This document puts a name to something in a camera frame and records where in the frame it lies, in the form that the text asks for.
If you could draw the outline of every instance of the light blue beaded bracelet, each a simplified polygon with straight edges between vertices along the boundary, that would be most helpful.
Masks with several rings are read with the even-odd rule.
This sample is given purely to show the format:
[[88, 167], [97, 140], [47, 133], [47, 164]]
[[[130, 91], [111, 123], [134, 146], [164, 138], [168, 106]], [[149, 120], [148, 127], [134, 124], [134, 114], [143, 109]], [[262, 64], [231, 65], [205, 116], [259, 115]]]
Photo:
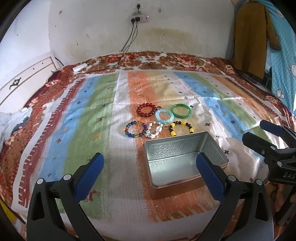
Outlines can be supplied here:
[[[163, 120], [159, 117], [159, 113], [168, 113], [170, 115], [170, 118], [167, 120]], [[172, 123], [174, 120], [174, 114], [170, 110], [164, 110], [164, 109], [160, 109], [160, 110], [156, 111], [155, 117], [156, 117], [157, 121], [159, 121], [160, 123], [163, 123], [163, 124]]]

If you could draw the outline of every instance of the orange stripe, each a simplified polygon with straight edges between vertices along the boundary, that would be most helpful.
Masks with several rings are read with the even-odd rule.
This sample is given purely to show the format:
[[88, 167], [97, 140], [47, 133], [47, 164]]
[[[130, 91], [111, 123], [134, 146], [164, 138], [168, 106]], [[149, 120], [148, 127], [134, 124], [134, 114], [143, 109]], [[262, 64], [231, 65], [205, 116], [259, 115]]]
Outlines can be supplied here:
[[[128, 73], [129, 96], [131, 101], [130, 111], [132, 114], [132, 119], [145, 123], [155, 121], [155, 116], [149, 118], [139, 117], [136, 114], [136, 109], [138, 107], [137, 103], [153, 103], [156, 106], [161, 105], [162, 108], [167, 109], [170, 109], [172, 105], [171, 101], [163, 101], [163, 96], [160, 97], [158, 94], [156, 94], [153, 85], [150, 82], [151, 79], [149, 75], [153, 76], [155, 75], [155, 72], [153, 73], [153, 71], [145, 71]], [[157, 84], [162, 88], [169, 88], [169, 84], [163, 79], [159, 80]], [[196, 123], [196, 116], [191, 116], [190, 119]], [[170, 133], [167, 130], [163, 130], [159, 134], [160, 138], [168, 136], [170, 136]], [[138, 152], [137, 156], [142, 181], [142, 189], [149, 210], [149, 219], [154, 220], [155, 222], [158, 222], [159, 220], [168, 221], [171, 219], [178, 219], [184, 216], [193, 215], [194, 212], [203, 213], [204, 211], [209, 211], [213, 207], [218, 206], [218, 202], [212, 198], [207, 187], [205, 186], [178, 196], [153, 200], [148, 190], [149, 177], [146, 171], [146, 160], [143, 149], [143, 143], [145, 140], [146, 138], [135, 139]]]
[[268, 113], [262, 106], [258, 105], [254, 99], [251, 99], [244, 91], [242, 91], [240, 88], [235, 86], [230, 81], [226, 80], [225, 77], [220, 77], [216, 75], [212, 75], [213, 78], [215, 78], [217, 81], [219, 81], [221, 84], [225, 85], [228, 89], [230, 89], [232, 92], [237, 94], [238, 96], [242, 97], [245, 103], [247, 103], [249, 106], [253, 107], [258, 115], [264, 120], [274, 120], [274, 117]]

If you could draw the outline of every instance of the screw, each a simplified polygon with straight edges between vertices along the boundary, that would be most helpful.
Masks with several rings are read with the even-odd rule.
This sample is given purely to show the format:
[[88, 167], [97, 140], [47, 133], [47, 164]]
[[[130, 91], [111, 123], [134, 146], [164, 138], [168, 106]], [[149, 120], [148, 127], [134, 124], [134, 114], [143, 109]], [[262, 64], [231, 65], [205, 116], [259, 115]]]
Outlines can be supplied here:
[[263, 182], [262, 182], [260, 179], [257, 179], [257, 180], [256, 180], [256, 183], [257, 183], [258, 185], [262, 185], [262, 184], [263, 184]]
[[236, 177], [234, 175], [229, 175], [228, 179], [234, 182], [236, 180]]
[[71, 178], [71, 174], [66, 174], [65, 176], [63, 176], [63, 179], [64, 179], [65, 181], [70, 180], [70, 178]]
[[41, 183], [43, 183], [43, 179], [42, 179], [42, 178], [39, 178], [39, 179], [37, 180], [37, 184], [41, 184]]

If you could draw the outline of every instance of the green jade bangle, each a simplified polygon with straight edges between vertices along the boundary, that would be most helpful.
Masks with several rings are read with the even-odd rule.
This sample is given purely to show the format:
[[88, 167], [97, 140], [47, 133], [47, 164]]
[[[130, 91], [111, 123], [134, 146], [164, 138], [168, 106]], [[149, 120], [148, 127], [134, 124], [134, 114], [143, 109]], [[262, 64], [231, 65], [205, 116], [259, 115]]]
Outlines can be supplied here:
[[[188, 111], [189, 111], [189, 114], [188, 115], [178, 115], [178, 114], [176, 114], [174, 111], [173, 111], [173, 109], [175, 109], [176, 107], [184, 107], [184, 108], [186, 108]], [[188, 106], [188, 105], [185, 105], [185, 104], [175, 104], [175, 105], [173, 105], [172, 106], [172, 108], [170, 109], [170, 111], [174, 114], [174, 116], [176, 117], [176, 118], [180, 118], [180, 119], [186, 119], [186, 118], [188, 118], [189, 116], [191, 116], [191, 108]]]

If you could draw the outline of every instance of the power cord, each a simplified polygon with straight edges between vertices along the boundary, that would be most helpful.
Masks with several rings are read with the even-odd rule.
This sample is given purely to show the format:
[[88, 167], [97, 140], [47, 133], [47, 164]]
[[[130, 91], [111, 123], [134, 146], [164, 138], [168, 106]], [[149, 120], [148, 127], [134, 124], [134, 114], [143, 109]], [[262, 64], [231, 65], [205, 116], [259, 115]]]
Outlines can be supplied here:
[[128, 40], [126, 41], [125, 45], [123, 46], [122, 50], [120, 50], [120, 52], [123, 51], [124, 47], [127, 45], [128, 41], [131, 39], [131, 34], [130, 34], [130, 37], [128, 38]]
[[[132, 39], [131, 40], [131, 43], [124, 49], [124, 51], [123, 51], [123, 53], [122, 53], [122, 56], [120, 57], [120, 59], [117, 61], [117, 63], [115, 64], [115, 65], [111, 65], [111, 66], [109, 66], [109, 67], [107, 67], [107, 68], [104, 68], [104, 69], [98, 69], [98, 70], [93, 70], [93, 71], [89, 71], [89, 72], [84, 72], [84, 73], [77, 73], [77, 74], [74, 74], [74, 76], [75, 75], [78, 75], [78, 74], [89, 74], [89, 73], [93, 73], [93, 72], [98, 72], [98, 71], [102, 71], [102, 70], [106, 70], [106, 69], [110, 69], [110, 68], [113, 68], [113, 67], [116, 67], [116, 66], [118, 66], [119, 65], [119, 62], [122, 60], [122, 58], [124, 57], [124, 55], [127, 53], [127, 51], [129, 50], [129, 47], [131, 46], [131, 44], [135, 41], [135, 39], [136, 39], [136, 37], [137, 37], [137, 35], [138, 35], [138, 21], [140, 21], [140, 18], [136, 18], [136, 27], [135, 27], [135, 30], [134, 30], [134, 32], [133, 32], [133, 28], [132, 28], [132, 32], [133, 32], [133, 36], [132, 36], [132, 38], [131, 38], [131, 35], [130, 35], [130, 37], [128, 38], [128, 40], [127, 40], [127, 42], [130, 40], [130, 38]], [[135, 19], [131, 19], [131, 22], [133, 23], [133, 26], [134, 26], [134, 22], [135, 22]]]
[[59, 62], [62, 64], [62, 66], [64, 66], [64, 64], [63, 64], [58, 58], [55, 57], [55, 59], [56, 59], [57, 61], [59, 61]]

